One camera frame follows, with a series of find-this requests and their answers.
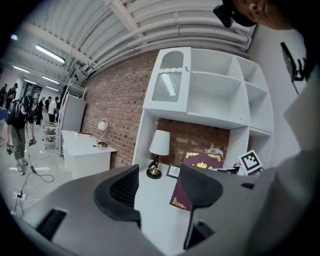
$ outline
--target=red brick wall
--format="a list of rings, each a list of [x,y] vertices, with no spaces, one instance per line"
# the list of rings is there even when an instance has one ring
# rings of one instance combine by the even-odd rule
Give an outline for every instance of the red brick wall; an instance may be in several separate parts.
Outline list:
[[[168,119],[158,119],[157,129],[170,132],[170,152],[160,162],[180,165],[185,152],[205,152],[211,143],[226,156],[230,130]]]
[[[103,134],[98,123],[106,118],[107,133],[101,138],[117,150],[111,156],[113,167],[131,165],[142,106],[158,50],[117,63],[89,79],[87,102],[81,130],[97,139]]]

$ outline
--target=ceiling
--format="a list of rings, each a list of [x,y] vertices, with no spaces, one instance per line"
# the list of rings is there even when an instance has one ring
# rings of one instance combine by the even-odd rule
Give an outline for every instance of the ceiling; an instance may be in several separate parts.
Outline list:
[[[192,46],[246,55],[254,28],[226,29],[213,13],[221,0],[47,0],[17,29],[1,61],[23,78],[61,87],[76,68],[83,78],[130,56]],[[65,59],[62,64],[36,44]]]

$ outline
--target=cabinet door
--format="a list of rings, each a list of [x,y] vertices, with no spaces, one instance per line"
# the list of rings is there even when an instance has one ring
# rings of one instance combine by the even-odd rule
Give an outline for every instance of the cabinet door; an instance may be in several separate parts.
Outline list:
[[[143,108],[187,112],[191,73],[191,47],[160,50]]]

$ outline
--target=white lampshade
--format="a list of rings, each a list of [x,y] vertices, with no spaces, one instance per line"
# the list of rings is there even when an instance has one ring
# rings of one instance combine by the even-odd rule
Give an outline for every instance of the white lampshade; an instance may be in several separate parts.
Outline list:
[[[170,149],[170,132],[156,130],[149,151],[156,155],[167,156]]]
[[[100,123],[98,123],[98,129],[100,131],[105,131],[108,128],[108,122],[106,121],[101,121]]]

